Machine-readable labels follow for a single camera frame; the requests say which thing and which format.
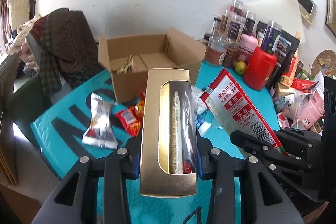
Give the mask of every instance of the brown curtain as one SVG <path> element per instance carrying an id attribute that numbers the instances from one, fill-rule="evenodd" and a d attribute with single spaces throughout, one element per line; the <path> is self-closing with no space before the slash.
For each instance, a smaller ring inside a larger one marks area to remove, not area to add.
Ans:
<path id="1" fill-rule="evenodd" d="M 12 29 L 9 24 L 9 9 L 7 8 L 6 0 L 0 0 L 0 35 L 2 36 L 2 41 L 4 43 L 3 47 L 0 47 L 1 55 L 2 48 L 6 48 L 5 44 L 11 39 Z"/>

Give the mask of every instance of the picture frame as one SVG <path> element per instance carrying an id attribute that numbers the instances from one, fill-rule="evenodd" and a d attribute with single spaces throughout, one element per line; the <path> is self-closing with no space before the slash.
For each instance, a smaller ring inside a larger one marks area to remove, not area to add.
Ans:
<path id="1" fill-rule="evenodd" d="M 336 36 L 336 0 L 328 0 L 327 18 L 325 24 Z"/>

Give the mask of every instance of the red plastic container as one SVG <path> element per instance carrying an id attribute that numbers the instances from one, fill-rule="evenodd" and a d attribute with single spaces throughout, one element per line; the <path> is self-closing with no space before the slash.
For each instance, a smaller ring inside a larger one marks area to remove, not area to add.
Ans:
<path id="1" fill-rule="evenodd" d="M 243 76 L 245 84 L 254 90 L 262 90 L 276 63 L 277 57 L 275 55 L 268 54 L 256 47 Z"/>

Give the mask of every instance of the gold packaging box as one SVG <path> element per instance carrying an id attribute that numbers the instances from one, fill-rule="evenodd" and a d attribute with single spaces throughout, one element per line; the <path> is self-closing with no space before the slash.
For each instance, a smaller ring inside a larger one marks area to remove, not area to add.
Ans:
<path id="1" fill-rule="evenodd" d="M 169 173 L 171 81 L 190 82 L 189 71 L 148 71 L 140 162 L 140 194 L 145 196 L 177 198 L 197 194 L 197 173 Z"/>

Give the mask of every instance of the yellow fruit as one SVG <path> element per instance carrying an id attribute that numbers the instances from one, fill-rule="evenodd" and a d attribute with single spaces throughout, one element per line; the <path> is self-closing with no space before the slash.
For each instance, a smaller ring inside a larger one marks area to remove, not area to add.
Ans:
<path id="1" fill-rule="evenodd" d="M 238 73 L 239 75 L 243 75 L 245 70 L 246 70 L 246 64 L 245 62 L 243 61 L 239 61 L 236 63 L 236 66 L 235 66 L 235 71 L 236 73 Z"/>

